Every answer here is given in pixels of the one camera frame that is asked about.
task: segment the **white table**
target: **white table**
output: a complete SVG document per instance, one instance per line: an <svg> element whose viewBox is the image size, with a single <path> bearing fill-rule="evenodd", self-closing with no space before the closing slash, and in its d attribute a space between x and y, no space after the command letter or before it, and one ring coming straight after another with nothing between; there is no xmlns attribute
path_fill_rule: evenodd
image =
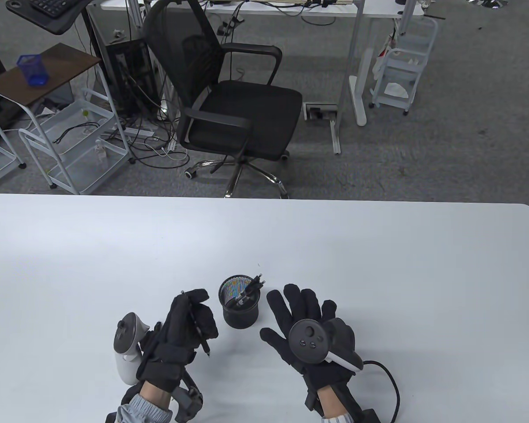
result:
<svg viewBox="0 0 529 423"><path fill-rule="evenodd" d="M238 2L232 2L230 4L215 4L208 5L207 10L217 14L231 15L233 14L235 8L238 6ZM112 10L112 11L125 11L126 9L126 0L105 0L101 3L101 8L103 10ZM365 104L363 102L362 94L365 90L365 84L369 74L369 69L372 61L372 55L374 52L376 37L375 31L373 31L372 21L374 19L401 19L401 15L398 12L404 10L404 6L396 4L395 0L365 0L363 13L359 15L358 8L355 4L331 4L327 7L316 7L303 11L303 15L309 16L330 16L332 18L356 18L360 20L361 16L366 19L367 24L367 40L365 43L365 48L363 49L363 54L361 56L361 64L359 65L359 70L357 76L348 75L349 72L345 74L345 81L343 81L343 86L347 84L346 78L349 77L349 88L351 92L351 103L353 104L353 111L355 113L355 119L357 125L364 126L367 123L366 113L365 113ZM272 15L272 16L283 16L283 13L278 9L267 6L266 4L261 4L258 2L246 2L243 4L240 15ZM414 16L423 15L423 10L419 4L416 4L414 8ZM351 46L349 52L349 58L347 59L349 63L354 57L355 46L357 43L357 36L353 34L351 39ZM331 121L331 138L333 141L333 152L335 154L341 153L341 144L339 142L339 125L341 123L341 113L342 113L342 101L343 101L343 92L345 87L341 91L339 100L337 101L337 111L338 116L337 120Z"/></svg>
<svg viewBox="0 0 529 423"><path fill-rule="evenodd" d="M139 4L143 4L143 0L138 0ZM286 6L285 3L275 3L278 6ZM229 4L208 4L206 10L214 13L220 13L224 15L230 15L234 12L235 8L239 5L238 1L234 1ZM123 11L126 10L125 0L105 0L101 3L103 10ZM365 15L371 18L399 18L398 11L403 10L403 6L396 4L394 0L367 0L365 2ZM285 10L287 13L298 12L298 8ZM354 18L357 15L357 8L353 4L331 4L327 7L315 7L311 9L305 9L302 12L303 15L310 14L312 16L335 16L339 18ZM282 16L282 13L273 7L267 6L266 4L258 2L247 2L243 4L240 16L243 15L272 15Z"/></svg>
<svg viewBox="0 0 529 423"><path fill-rule="evenodd" d="M276 327L264 298L252 328L222 318L220 283L261 272L266 290L297 282L339 304L357 352L397 380L398 423L529 423L527 206L53 195L0 195L0 422L102 423L126 389L118 319L153 324L200 286L220 336L188 367L194 422L318 422L259 339ZM381 371L350 388L389 421Z"/></svg>

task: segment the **black keyboard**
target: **black keyboard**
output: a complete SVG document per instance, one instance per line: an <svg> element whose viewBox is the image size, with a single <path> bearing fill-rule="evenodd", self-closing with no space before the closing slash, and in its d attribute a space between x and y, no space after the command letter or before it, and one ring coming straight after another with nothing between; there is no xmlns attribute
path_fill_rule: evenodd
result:
<svg viewBox="0 0 529 423"><path fill-rule="evenodd" d="M58 18L77 2L78 0L29 0L33 8L51 18Z"/></svg>

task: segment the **gray carpet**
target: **gray carpet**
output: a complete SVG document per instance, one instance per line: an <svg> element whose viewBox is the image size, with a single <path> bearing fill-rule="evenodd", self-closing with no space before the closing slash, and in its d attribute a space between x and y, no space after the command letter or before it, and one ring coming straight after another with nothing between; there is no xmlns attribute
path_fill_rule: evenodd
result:
<svg viewBox="0 0 529 423"><path fill-rule="evenodd" d="M367 110L369 124L359 128L347 98L341 156L332 153L325 123L301 119L289 146L291 159L261 163L283 180L292 198L529 204L529 0L511 1L501 10L438 0L429 11L447 19L440 21L436 49L410 115L382 106ZM277 85L300 90L308 101L333 101L343 80L352 24L337 20L321 28L299 18L250 17L235 36L283 49ZM87 44L80 21L79 28ZM389 24L382 25L380 42L389 30ZM59 41L80 45L75 30L51 36L0 2L0 56L6 67L20 54ZM245 69L245 80L266 81L262 63L240 56L234 68ZM28 166L0 181L0 192L64 194L49 190L16 133L10 134ZM202 157L194 153L192 162ZM189 181L182 169L126 165L96 193L218 197L230 172L203 172ZM244 173L236 196L270 198L277 191L258 175Z"/></svg>

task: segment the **mesh chair back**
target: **mesh chair back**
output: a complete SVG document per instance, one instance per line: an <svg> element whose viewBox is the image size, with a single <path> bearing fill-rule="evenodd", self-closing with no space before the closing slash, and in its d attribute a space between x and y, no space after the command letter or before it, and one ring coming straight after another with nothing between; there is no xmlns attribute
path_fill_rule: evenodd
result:
<svg viewBox="0 0 529 423"><path fill-rule="evenodd" d="M183 105L192 107L218 82L224 52L197 0L159 0L145 19L143 37Z"/></svg>

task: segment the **person's left hand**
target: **person's left hand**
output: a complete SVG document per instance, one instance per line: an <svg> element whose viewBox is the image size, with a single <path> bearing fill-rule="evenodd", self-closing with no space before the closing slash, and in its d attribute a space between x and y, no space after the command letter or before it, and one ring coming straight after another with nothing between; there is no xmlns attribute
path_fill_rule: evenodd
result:
<svg viewBox="0 0 529 423"><path fill-rule="evenodd" d="M194 350L200 346L201 337L208 340L218 336L214 315L202 304L208 298L205 289L188 291L174 298L160 330L148 332L140 343L144 355L137 379L166 392L180 385L184 368L194 360Z"/></svg>

